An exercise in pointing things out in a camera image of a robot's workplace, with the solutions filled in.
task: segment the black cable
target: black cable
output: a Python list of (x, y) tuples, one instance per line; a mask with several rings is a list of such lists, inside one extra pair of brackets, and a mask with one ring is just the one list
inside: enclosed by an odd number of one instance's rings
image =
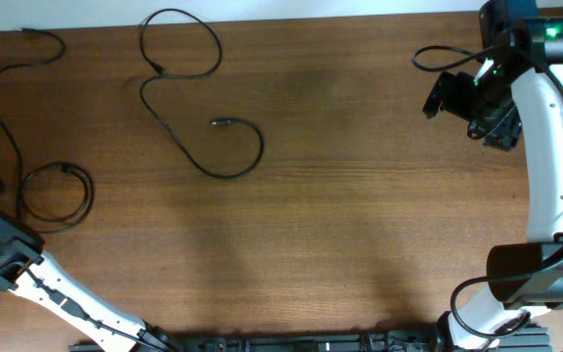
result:
[[(218, 58), (216, 60), (216, 64), (214, 64), (214, 66), (212, 68), (208, 69), (207, 71), (205, 71), (203, 73), (198, 73), (198, 74), (171, 74), (171, 73), (168, 73), (163, 66), (161, 66), (160, 64), (151, 60), (147, 56), (147, 52), (145, 51), (145, 34), (147, 33), (147, 28), (149, 26), (150, 21), (153, 20), (153, 18), (155, 16), (157, 16), (161, 13), (164, 13), (164, 12), (177, 12), (177, 13), (186, 15), (186, 16), (190, 17), (191, 19), (197, 21), (199, 24), (201, 24), (210, 33), (210, 35), (212, 35), (212, 37), (214, 38), (214, 42), (216, 43), (218, 53), (219, 53)], [(215, 173), (215, 172), (208, 171), (207, 169), (205, 169), (203, 166), (201, 166), (195, 160), (195, 158), (188, 152), (188, 150), (186, 149), (186, 146), (184, 146), (184, 144), (182, 143), (180, 138), (177, 136), (175, 131), (173, 131), (173, 129), (169, 126), (169, 124), (162, 117), (160, 117), (160, 115), (157, 112), (155, 112), (155, 110), (152, 108), (152, 106), (145, 99), (145, 88), (151, 82), (154, 82), (156, 80), (161, 80), (161, 79), (200, 79), (200, 78), (204, 78), (204, 77), (211, 75), (212, 72), (217, 70), (217, 68), (221, 65), (221, 62), (223, 61), (223, 46), (221, 45), (221, 40), (216, 35), (214, 30), (212, 28), (210, 28), (210, 26), (207, 25), (205, 22), (203, 22), (202, 20), (198, 19), (197, 17), (187, 13), (186, 11), (178, 10), (178, 9), (159, 10), (159, 11), (156, 11), (153, 14), (151, 14), (147, 18), (147, 20), (144, 22), (144, 24), (141, 28), (140, 49), (141, 49), (141, 54), (143, 55), (143, 58), (145, 59), (145, 61), (148, 62), (149, 65), (153, 68), (153, 70), (155, 70), (155, 72), (157, 72), (157, 74), (158, 74), (158, 76), (154, 76), (154, 77), (147, 79), (141, 85), (141, 88), (140, 88), (141, 100), (143, 101), (145, 108), (147, 108), (147, 110), (152, 113), (153, 117), (155, 117), (155, 119), (157, 119), (162, 124), (162, 126), (164, 126), (164, 128), (168, 131), (168, 133), (171, 135), (171, 137), (173, 138), (175, 143), (177, 143), (179, 148), (186, 155), (186, 157), (191, 161), (191, 163), (197, 169), (199, 169), (201, 172), (203, 172), (204, 174), (206, 174), (210, 177), (213, 177), (215, 179), (220, 179), (220, 180), (233, 180), (233, 179), (236, 179), (238, 177), (242, 177), (242, 176), (248, 174), (249, 172), (251, 172), (253, 169), (255, 169), (255, 167), (260, 163), (260, 160), (262, 159), (262, 155), (264, 154), (264, 136), (262, 135), (262, 132), (260, 131), (258, 126), (256, 126), (254, 123), (249, 122), (249, 121), (244, 120), (244, 119), (240, 119), (240, 118), (218, 118), (218, 119), (214, 119), (214, 120), (211, 121), (212, 125), (215, 125), (215, 126), (227, 126), (227, 125), (231, 125), (231, 124), (235, 124), (235, 123), (244, 124), (244, 125), (250, 127), (253, 131), (255, 131), (255, 133), (258, 136), (259, 142), (260, 142), (260, 148), (259, 148), (259, 151), (258, 151), (258, 156), (255, 157), (255, 160), (253, 160), (253, 162), (247, 168), (245, 168), (244, 170), (242, 170), (241, 172), (236, 173), (236, 174), (231, 174), (231, 175), (218, 174), (218, 173)]]
[(493, 132), (495, 132), (495, 131), (497, 130), (497, 128), (498, 128), (499, 126), (501, 126), (501, 125), (507, 120), (508, 117), (510, 117), (510, 113), (511, 113), (511, 111), (514, 110), (514, 109), (516, 109), (516, 106), (513, 106), (512, 109), (511, 109), (508, 113), (506, 113), (502, 118), (497, 119), (497, 121), (496, 121), (493, 125), (491, 125), (491, 126), (486, 130), (486, 132), (483, 133), (483, 134), (474, 136), (474, 135), (472, 134), (472, 131), (470, 130), (470, 125), (469, 125), (468, 132), (466, 133), (466, 134), (468, 135), (468, 138), (470, 138), (470, 139), (473, 140), (473, 141), (479, 141), (479, 140), (482, 140), (482, 139), (484, 139), (484, 138), (490, 136), (491, 134), (493, 134)]
[(131, 335), (131, 334), (129, 334), (129, 333), (123, 332), (123, 331), (121, 331), (121, 330), (117, 330), (117, 329), (115, 329), (115, 328), (109, 327), (109, 326), (105, 325), (102, 321), (96, 321), (96, 320), (94, 320), (94, 319), (92, 319), (92, 318), (88, 318), (86, 321), (87, 321), (87, 322), (90, 322), (90, 323), (92, 323), (92, 324), (94, 324), (94, 325), (95, 325), (95, 328), (97, 328), (97, 329), (108, 330), (108, 331), (112, 332), (112, 334), (117, 334), (117, 335), (119, 335), (119, 336), (125, 337), (125, 338), (130, 339), (130, 340), (132, 340), (132, 341), (134, 341), (134, 342), (136, 342), (136, 343), (139, 343), (139, 344), (141, 344), (141, 345), (143, 345), (143, 346), (145, 346), (145, 347), (149, 347), (150, 349), (153, 349), (153, 350), (155, 350), (155, 351), (165, 352), (164, 349), (162, 349), (162, 348), (160, 348), (160, 347), (157, 347), (157, 346), (154, 346), (154, 345), (152, 345), (152, 344), (150, 344), (150, 343), (148, 343), (148, 342), (145, 342), (145, 341), (143, 341), (142, 339), (140, 339), (140, 338), (138, 338), (138, 337), (135, 337), (135, 336), (133, 336), (133, 335)]
[[(58, 44), (60, 44), (60, 51), (55, 56), (40, 62), (12, 64), (12, 65), (3, 66), (0, 68), (0, 75), (8, 70), (15, 68), (45, 66), (59, 60), (65, 54), (66, 44), (60, 36), (46, 30), (22, 28), (22, 31), (26, 33), (40, 34), (56, 39), (56, 41), (58, 41)], [(95, 185), (90, 173), (78, 165), (69, 162), (57, 161), (43, 165), (35, 169), (34, 171), (30, 172), (27, 176), (23, 178), (23, 157), (22, 157), (21, 149), (19, 148), (19, 145), (17, 144), (15, 137), (12, 135), (12, 132), (10, 132), (10, 129), (8, 128), (6, 123), (1, 119), (1, 116), (0, 116), (0, 127), (6, 134), (6, 137), (10, 141), (10, 144), (15, 150), (15, 155), (17, 156), (18, 170), (17, 170), (16, 206), (15, 206), (17, 219), (19, 220), (22, 219), (22, 211), (25, 210), (30, 216), (38, 220), (44, 222), (59, 223), (64, 225), (63, 227), (57, 230), (36, 231), (39, 234), (61, 233), (76, 227), (82, 221), (84, 221), (84, 219), (90, 213), (90, 210), (93, 206), (93, 202), (95, 201)], [(27, 204), (27, 202), (25, 201), (23, 191), (29, 180), (31, 180), (40, 172), (45, 171), (46, 169), (49, 168), (56, 168), (62, 171), (64, 174), (74, 176), (82, 183), (84, 187), (84, 200), (77, 208), (77, 210), (75, 210), (74, 212), (72, 212), (67, 216), (58, 217), (58, 218), (47, 218), (44, 216), (40, 216), (34, 210), (32, 210)]]
[[(446, 65), (446, 66), (428, 67), (428, 66), (423, 66), (423, 65), (419, 64), (416, 61), (416, 57), (423, 52), (426, 52), (428, 50), (432, 50), (432, 48), (441, 49), (442, 47), (432, 46), (432, 47), (426, 47), (426, 48), (422, 48), (422, 49), (418, 50), (414, 54), (414, 56), (412, 57), (412, 63), (416, 67), (418, 67), (418, 68), (420, 68), (424, 71), (437, 72), (437, 71), (442, 71), (442, 70), (446, 70), (446, 69), (450, 69), (450, 68), (454, 68), (454, 67), (463, 65), (463, 64), (468, 63), (472, 60), (477, 60), (477, 59), (482, 59), (482, 58), (486, 59), (486, 58), (491, 57), (492, 54), (496, 54), (500, 51), (511, 51), (511, 52), (515, 53), (516, 55), (525, 59), (533, 67), (535, 67), (538, 71), (541, 71), (544, 74), (546, 74), (546, 76), (550, 79), (550, 81), (553, 83), (553, 85), (555, 86), (555, 88), (559, 92), (559, 94), (562, 98), (562, 101), (563, 101), (563, 85), (560, 82), (560, 80), (557, 78), (557, 76), (555, 76), (555, 74), (553, 74), (553, 72), (550, 70), (550, 68), (547, 65), (537, 62), (529, 53), (527, 53), (523, 50), (520, 50), (520, 49), (514, 48), (514, 47), (509, 47), (509, 46), (491, 47), (491, 48), (488, 48), (488, 49), (481, 51), (477, 54), (471, 55), (466, 59), (460, 60), (457, 63)], [(524, 272), (524, 273), (520, 273), (520, 274), (516, 274), (516, 275), (497, 276), (497, 277), (484, 276), (484, 277), (470, 279), (470, 280), (467, 280), (467, 281), (461, 283), (459, 286), (457, 286), (455, 288), (455, 290), (454, 290), (454, 292), (451, 296), (451, 309), (452, 309), (452, 313), (454, 315), (455, 320), (457, 321), (458, 324), (461, 325), (461, 327), (464, 330), (466, 330), (467, 332), (469, 332), (469, 333), (471, 333), (475, 336), (482, 337), (482, 338), (488, 338), (488, 339), (504, 338), (504, 337), (508, 337), (508, 336), (511, 336), (511, 335), (518, 333), (520, 330), (525, 328), (530, 323), (531, 313), (527, 312), (524, 315), (524, 317), (521, 319), (519, 324), (516, 326), (516, 328), (514, 328), (511, 331), (507, 331), (507, 332), (503, 332), (503, 333), (484, 333), (484, 332), (480, 332), (480, 331), (473, 329), (471, 326), (469, 326), (460, 317), (460, 315), (457, 311), (457, 307), (456, 307), (457, 296), (465, 288), (467, 288), (468, 286), (471, 286), (471, 285), (481, 284), (481, 283), (498, 283), (498, 282), (513, 282), (513, 281), (519, 281), (519, 280), (527, 280), (527, 279), (530, 279), (531, 277), (533, 277), (534, 275), (552, 270), (562, 263), (563, 263), (563, 247), (560, 248), (560, 250), (553, 253), (553, 255), (544, 259), (544, 261), (542, 262), (541, 268), (536, 270), (536, 271)]]

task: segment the coiled black cable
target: coiled black cable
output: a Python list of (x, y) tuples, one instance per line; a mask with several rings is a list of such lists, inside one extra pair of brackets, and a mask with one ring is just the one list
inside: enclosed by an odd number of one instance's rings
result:
[[(485, 49), (485, 50), (483, 50), (483, 51), (481, 51), (477, 54), (469, 55), (465, 59), (462, 59), (462, 60), (460, 60), (456, 63), (446, 65), (446, 66), (429, 67), (429, 66), (424, 66), (424, 65), (419, 64), (418, 61), (416, 60), (417, 56), (419, 54), (423, 53), (423, 52), (426, 52), (426, 51), (429, 51), (429, 50), (434, 50), (434, 49), (451, 50), (451, 49), (448, 49), (448, 48), (451, 48), (451, 47), (429, 46), (429, 47), (422, 48), (422, 49), (416, 51), (416, 53), (414, 53), (411, 61), (416, 67), (420, 68), (421, 70), (424, 70), (424, 71), (427, 71), (427, 72), (439, 72), (439, 71), (443, 71), (443, 70), (447, 70), (447, 69), (451, 69), (451, 68), (461, 66), (461, 65), (466, 64), (466, 63), (473, 61), (473, 60), (480, 61), (480, 60), (483, 60), (483, 59), (490, 58), (492, 55), (497, 54), (501, 51), (511, 51), (514, 54), (516, 54), (516, 55), (520, 56), (521, 58), (523, 58), (524, 60), (526, 60), (533, 67), (535, 67), (538, 71), (541, 71), (544, 74), (546, 74), (546, 76), (550, 79), (550, 81), (553, 83), (553, 85), (555, 86), (555, 88), (559, 92), (559, 94), (562, 98), (562, 101), (563, 101), (563, 85), (560, 82), (560, 80), (557, 78), (557, 76), (550, 70), (549, 66), (546, 65), (546, 64), (539, 63), (529, 53), (527, 53), (523, 50), (520, 50), (518, 48), (515, 48), (515, 47), (511, 47), (511, 46), (490, 47), (490, 48)], [(454, 315), (455, 320), (464, 330), (466, 330), (467, 332), (469, 332), (469, 333), (471, 333), (475, 336), (481, 337), (481, 338), (488, 338), (488, 339), (504, 338), (504, 337), (509, 337), (511, 335), (518, 333), (520, 330), (524, 329), (530, 323), (531, 314), (529, 312), (525, 313), (523, 315), (523, 318), (521, 319), (521, 321), (518, 323), (518, 325), (510, 331), (502, 332), (502, 333), (484, 333), (484, 332), (477, 331), (477, 330), (473, 329), (471, 326), (469, 326), (460, 317), (460, 315), (457, 311), (457, 306), (456, 306), (457, 297), (459, 296), (459, 294), (465, 288), (472, 286), (472, 285), (475, 285), (475, 284), (514, 282), (514, 281), (519, 281), (519, 280), (527, 280), (527, 279), (530, 279), (531, 277), (533, 277), (534, 275), (552, 270), (562, 263), (563, 263), (563, 247), (560, 250), (556, 251), (553, 255), (546, 258), (542, 262), (541, 267), (536, 271), (520, 273), (520, 274), (517, 274), (517, 275), (507, 275), (507, 276), (497, 276), (497, 277), (484, 276), (484, 277), (470, 279), (470, 280), (467, 280), (467, 281), (461, 283), (459, 286), (457, 286), (455, 288), (455, 290), (454, 290), (454, 292), (451, 296), (451, 310), (452, 310), (452, 313)]]
[[(165, 12), (176, 12), (176, 13), (186, 15), (186, 16), (190, 17), (191, 19), (197, 21), (199, 24), (201, 24), (212, 35), (212, 38), (214, 38), (214, 42), (216, 43), (216, 47), (218, 49), (218, 58), (217, 58), (216, 63), (214, 64), (213, 67), (211, 67), (210, 69), (208, 69), (207, 71), (205, 71), (203, 73), (198, 73), (198, 74), (172, 74), (172, 73), (168, 73), (163, 66), (159, 65), (158, 63), (151, 60), (147, 56), (147, 52), (145, 51), (145, 34), (147, 33), (147, 28), (149, 26), (149, 23), (153, 20), (153, 18), (155, 16), (162, 14), (162, 13), (165, 13)], [(235, 124), (235, 123), (241, 123), (241, 124), (247, 125), (248, 127), (250, 127), (256, 133), (256, 135), (259, 139), (259, 142), (260, 142), (258, 155), (255, 157), (253, 162), (251, 162), (251, 164), (247, 168), (245, 168), (244, 170), (242, 170), (241, 172), (238, 172), (236, 174), (230, 174), (230, 175), (219, 174), (219, 173), (208, 171), (206, 168), (201, 166), (195, 160), (195, 158), (188, 152), (188, 149), (182, 143), (182, 141), (177, 136), (175, 131), (173, 131), (173, 129), (169, 126), (168, 122), (166, 122), (166, 120), (164, 120), (157, 112), (155, 112), (155, 110), (152, 108), (152, 106), (145, 99), (145, 88), (151, 82), (154, 82), (156, 80), (161, 80), (161, 79), (200, 79), (200, 78), (204, 78), (204, 77), (211, 75), (215, 70), (217, 70), (218, 67), (221, 65), (221, 62), (223, 61), (223, 46), (221, 45), (221, 40), (216, 35), (214, 30), (212, 28), (210, 28), (210, 26), (207, 25), (205, 22), (203, 22), (202, 20), (198, 19), (197, 17), (187, 13), (186, 11), (179, 10), (179, 9), (159, 10), (159, 11), (156, 11), (153, 14), (151, 14), (147, 18), (147, 20), (144, 22), (144, 24), (141, 28), (140, 49), (141, 49), (141, 54), (143, 55), (143, 59), (145, 59), (145, 61), (147, 63), (149, 63), (149, 65), (153, 68), (153, 70), (155, 70), (155, 72), (157, 72), (157, 74), (158, 74), (157, 76), (154, 76), (154, 77), (151, 77), (151, 78), (145, 80), (143, 82), (143, 84), (141, 85), (141, 88), (140, 88), (141, 101), (143, 101), (145, 108), (147, 108), (147, 110), (152, 113), (153, 117), (155, 117), (155, 119), (157, 119), (162, 124), (162, 126), (164, 126), (164, 128), (168, 131), (168, 133), (171, 135), (171, 137), (173, 138), (175, 143), (177, 143), (178, 147), (186, 155), (188, 160), (190, 160), (191, 163), (197, 169), (199, 169), (201, 172), (203, 172), (204, 174), (206, 174), (210, 177), (213, 177), (215, 179), (220, 179), (220, 180), (233, 180), (233, 179), (236, 179), (238, 177), (242, 177), (242, 176), (248, 174), (249, 172), (251, 172), (253, 169), (255, 169), (255, 167), (257, 167), (257, 165), (260, 163), (260, 160), (262, 159), (262, 155), (264, 154), (264, 136), (262, 135), (262, 131), (260, 131), (258, 126), (255, 125), (254, 123), (249, 122), (249, 121), (244, 120), (244, 119), (240, 119), (240, 118), (217, 118), (217, 119), (214, 119), (214, 120), (211, 121), (212, 125), (215, 125), (215, 126), (227, 126), (227, 125), (231, 125), (231, 124)]]
[[(25, 33), (34, 33), (39, 35), (44, 35), (50, 38), (55, 39), (58, 44), (60, 45), (60, 50), (58, 54), (55, 56), (35, 63), (22, 63), (22, 64), (11, 64), (7, 66), (3, 66), (0, 68), (0, 75), (6, 71), (15, 69), (15, 68), (23, 68), (23, 67), (37, 67), (37, 66), (45, 66), (56, 62), (59, 60), (66, 52), (66, 44), (62, 40), (62, 38), (52, 32), (46, 30), (38, 30), (38, 29), (30, 29), (30, 28), (22, 28), (22, 32)], [(15, 155), (17, 156), (17, 192), (16, 192), (16, 205), (15, 205), (15, 212), (17, 219), (22, 219), (22, 212), (25, 210), (30, 216), (36, 218), (37, 220), (43, 222), (50, 222), (50, 223), (58, 223), (64, 225), (56, 230), (35, 230), (39, 234), (57, 234), (67, 230), (70, 230), (77, 225), (79, 225), (90, 213), (90, 210), (93, 207), (93, 202), (95, 201), (95, 185), (93, 179), (88, 171), (86, 171), (81, 166), (75, 165), (73, 163), (64, 162), (64, 161), (57, 161), (57, 162), (50, 162), (46, 165), (43, 165), (34, 171), (30, 172), (27, 176), (23, 177), (23, 156), (21, 153), (21, 149), (15, 140), (12, 132), (6, 125), (6, 123), (2, 120), (0, 116), (0, 127), (6, 134), (6, 137), (10, 141), (12, 148), (15, 150)], [(67, 216), (57, 217), (57, 218), (48, 218), (41, 215), (38, 215), (25, 201), (24, 198), (24, 189), (27, 183), (34, 178), (39, 173), (47, 170), (47, 169), (58, 169), (64, 174), (71, 175), (77, 178), (84, 187), (84, 199), (79, 205), (79, 207), (70, 213)]]

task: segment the cable connector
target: cable connector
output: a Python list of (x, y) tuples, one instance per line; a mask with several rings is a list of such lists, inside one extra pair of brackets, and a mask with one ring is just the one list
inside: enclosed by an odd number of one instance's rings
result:
[(210, 123), (214, 126), (227, 126), (236, 122), (237, 121), (234, 118), (217, 118), (210, 121)]
[(152, 66), (153, 70), (155, 70), (155, 72), (157, 72), (157, 74), (159, 74), (159, 75), (165, 75), (166, 74), (166, 69), (164, 69), (164, 67), (162, 67), (161, 65), (156, 64), (153, 61), (149, 61), (149, 65)]
[(49, 292), (49, 299), (51, 299), (52, 302), (54, 302), (54, 303), (56, 303), (56, 304), (58, 304), (58, 305), (63, 304), (63, 302), (64, 302), (65, 299), (66, 299), (66, 296), (63, 295), (63, 294), (62, 294), (60, 291), (58, 291), (58, 290), (55, 290), (55, 289), (51, 290), (51, 289), (50, 289), (48, 292)]
[(71, 166), (69, 163), (62, 162), (60, 166), (58, 166), (58, 171), (64, 174), (69, 174), (71, 172)]
[(84, 321), (87, 321), (90, 318), (88, 313), (84, 312), (82, 306), (70, 298), (67, 298), (65, 304), (60, 306), (60, 308), (75, 318), (79, 318)]

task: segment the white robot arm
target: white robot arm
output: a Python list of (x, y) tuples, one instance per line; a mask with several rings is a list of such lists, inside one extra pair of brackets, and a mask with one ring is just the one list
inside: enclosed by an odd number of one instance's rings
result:
[(42, 250), (31, 229), (0, 212), (0, 291), (39, 304), (106, 352), (183, 351), (164, 330), (119, 311), (77, 282)]
[[(550, 67), (563, 85), (563, 65)], [(511, 85), (512, 96), (520, 114), (525, 135), (527, 167), (530, 182), (530, 216), (528, 242), (555, 242), (563, 234), (563, 103), (557, 90), (544, 73), (534, 68), (523, 73)], [(529, 311), (532, 317), (550, 312), (546, 305), (523, 306), (507, 310), (485, 285), (464, 307), (461, 318), (472, 328), (493, 332), (506, 322)], [(449, 316), (454, 345), (477, 349), (486, 339), (464, 330)]]

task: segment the wooden table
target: wooden table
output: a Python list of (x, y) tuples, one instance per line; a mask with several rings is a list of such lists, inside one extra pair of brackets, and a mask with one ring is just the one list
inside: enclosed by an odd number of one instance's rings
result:
[[(245, 167), (257, 140), (208, 121), (256, 122), (266, 153), (240, 180), (202, 175), (145, 110), (138, 89), (153, 72), (137, 27), (59, 30), (68, 44), (61, 61), (0, 81), (0, 111), (26, 170), (66, 160), (95, 178), (90, 217), (46, 237), (45, 248), (100, 296), (177, 332), (393, 329), (435, 322), (457, 284), (484, 274), (491, 247), (525, 240), (523, 144), (486, 151), (466, 138), (464, 121), (421, 112), (437, 75), (415, 69), (411, 54), (430, 44), (479, 50), (474, 13), (213, 27), (226, 54), (220, 70), (155, 83), (149, 99), (195, 157), (221, 172)], [(154, 26), (148, 39), (150, 55), (173, 72), (213, 63), (200, 27)], [(0, 66), (54, 51), (49, 40), (0, 33)], [(11, 213), (15, 168), (0, 130), (9, 186), (0, 207)], [(81, 197), (57, 175), (27, 196), (49, 213)], [(538, 322), (562, 349), (563, 311)], [(0, 351), (64, 351), (80, 339), (46, 310), (0, 294)]]

